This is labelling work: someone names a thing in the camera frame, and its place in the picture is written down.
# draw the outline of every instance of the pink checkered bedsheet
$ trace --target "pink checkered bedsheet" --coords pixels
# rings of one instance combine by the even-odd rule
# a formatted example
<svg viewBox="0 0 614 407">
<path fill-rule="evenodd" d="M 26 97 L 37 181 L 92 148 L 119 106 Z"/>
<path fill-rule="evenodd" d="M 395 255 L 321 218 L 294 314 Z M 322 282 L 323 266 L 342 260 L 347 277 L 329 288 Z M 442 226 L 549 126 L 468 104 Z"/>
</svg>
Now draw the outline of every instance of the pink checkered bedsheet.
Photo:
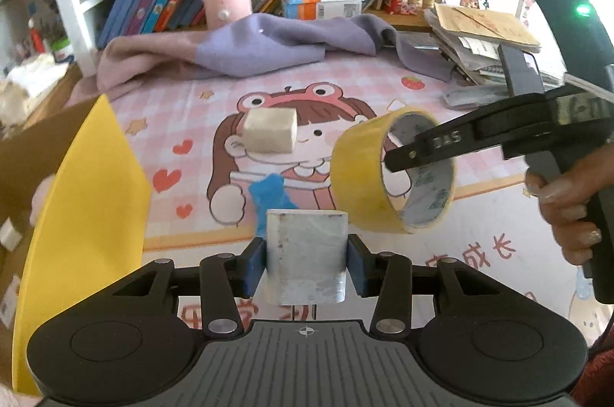
<svg viewBox="0 0 614 407">
<path fill-rule="evenodd" d="M 153 184 L 145 237 L 208 232 L 215 241 L 219 231 L 219 240 L 223 241 L 228 239 L 228 229 L 253 225 L 246 184 L 270 172 L 282 172 L 284 166 L 258 163 L 242 156 L 240 150 L 235 152 L 236 126 L 232 122 L 236 124 L 241 111 L 250 104 L 255 107 L 263 100 L 274 99 L 277 92 L 307 89 L 314 100 L 318 93 L 323 94 L 324 105 L 307 108 L 311 115 L 314 111 L 319 115 L 319 122 L 327 119 L 328 97 L 340 95 L 343 100 L 357 99 L 358 107 L 370 108 L 376 115 L 406 104 L 444 122 L 460 115 L 441 103 L 445 87 L 441 81 L 406 70 L 391 51 L 376 58 L 329 53 L 322 63 L 244 80 L 149 81 L 113 102 L 131 148 Z M 364 119 L 372 114 L 359 116 Z M 330 122 L 319 127 L 333 129 L 337 125 L 338 131 L 342 119 L 331 116 Z M 298 157 L 296 163 L 285 166 L 286 172 L 293 172 L 299 164 L 303 175 L 305 167 L 312 172 L 304 182 L 296 182 L 299 185 L 293 200 L 301 208 L 320 206 L 317 198 L 313 206 L 312 191 L 329 183 L 327 162 L 335 131 L 327 131 L 320 140 L 312 139 L 304 159 Z M 523 160 L 504 161 L 499 149 L 485 150 L 457 160 L 457 186 L 487 183 L 525 169 Z"/>
</svg>

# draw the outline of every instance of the beige foam block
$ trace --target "beige foam block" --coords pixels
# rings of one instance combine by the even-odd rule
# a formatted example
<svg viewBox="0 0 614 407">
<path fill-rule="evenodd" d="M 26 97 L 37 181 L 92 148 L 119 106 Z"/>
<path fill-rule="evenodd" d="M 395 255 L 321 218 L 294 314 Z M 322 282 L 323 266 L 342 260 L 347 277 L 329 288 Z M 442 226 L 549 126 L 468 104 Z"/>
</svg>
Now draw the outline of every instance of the beige foam block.
<svg viewBox="0 0 614 407">
<path fill-rule="evenodd" d="M 241 140 L 248 152 L 291 153 L 297 141 L 297 111 L 257 107 L 245 117 Z"/>
</svg>

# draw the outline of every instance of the barcode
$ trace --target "barcode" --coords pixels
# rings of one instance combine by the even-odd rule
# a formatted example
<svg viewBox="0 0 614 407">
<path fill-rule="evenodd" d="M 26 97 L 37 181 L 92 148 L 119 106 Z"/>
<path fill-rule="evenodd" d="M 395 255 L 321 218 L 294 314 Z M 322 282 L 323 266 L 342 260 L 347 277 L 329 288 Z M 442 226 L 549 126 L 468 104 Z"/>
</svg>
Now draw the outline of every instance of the barcode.
<svg viewBox="0 0 614 407">
<path fill-rule="evenodd" d="M 343 15 L 346 18 L 353 18 L 360 14 L 360 10 L 358 10 L 357 3 L 345 3 L 343 5 Z"/>
</svg>

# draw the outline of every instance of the yellow tape roll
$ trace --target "yellow tape roll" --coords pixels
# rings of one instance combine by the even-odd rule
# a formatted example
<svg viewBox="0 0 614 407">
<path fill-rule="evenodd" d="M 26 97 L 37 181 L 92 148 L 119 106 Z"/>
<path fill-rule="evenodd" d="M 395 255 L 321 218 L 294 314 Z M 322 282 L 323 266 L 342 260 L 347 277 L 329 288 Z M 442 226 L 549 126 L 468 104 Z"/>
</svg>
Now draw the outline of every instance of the yellow tape roll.
<svg viewBox="0 0 614 407">
<path fill-rule="evenodd" d="M 389 135 L 401 145 L 437 126 L 428 114 L 409 107 L 359 123 L 339 137 L 330 161 L 330 181 L 337 208 L 355 226 L 374 232 L 413 234 L 446 212 L 454 195 L 454 162 L 443 160 L 407 170 L 409 197 L 397 211 L 383 179 L 383 148 Z"/>
</svg>

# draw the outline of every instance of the hand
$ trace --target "hand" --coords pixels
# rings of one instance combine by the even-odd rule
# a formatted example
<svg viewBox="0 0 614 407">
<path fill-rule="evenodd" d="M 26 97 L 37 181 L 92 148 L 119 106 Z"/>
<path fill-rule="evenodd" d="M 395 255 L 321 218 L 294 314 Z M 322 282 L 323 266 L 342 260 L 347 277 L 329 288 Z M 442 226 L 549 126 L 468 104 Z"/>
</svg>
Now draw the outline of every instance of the hand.
<svg viewBox="0 0 614 407">
<path fill-rule="evenodd" d="M 572 265 L 593 257 L 591 246 L 601 241 L 601 231 L 588 221 L 588 199 L 614 185 L 614 144 L 608 144 L 575 163 L 566 174 L 550 184 L 527 172 L 526 185 L 539 198 L 541 216 L 550 225 L 563 256 Z"/>
</svg>

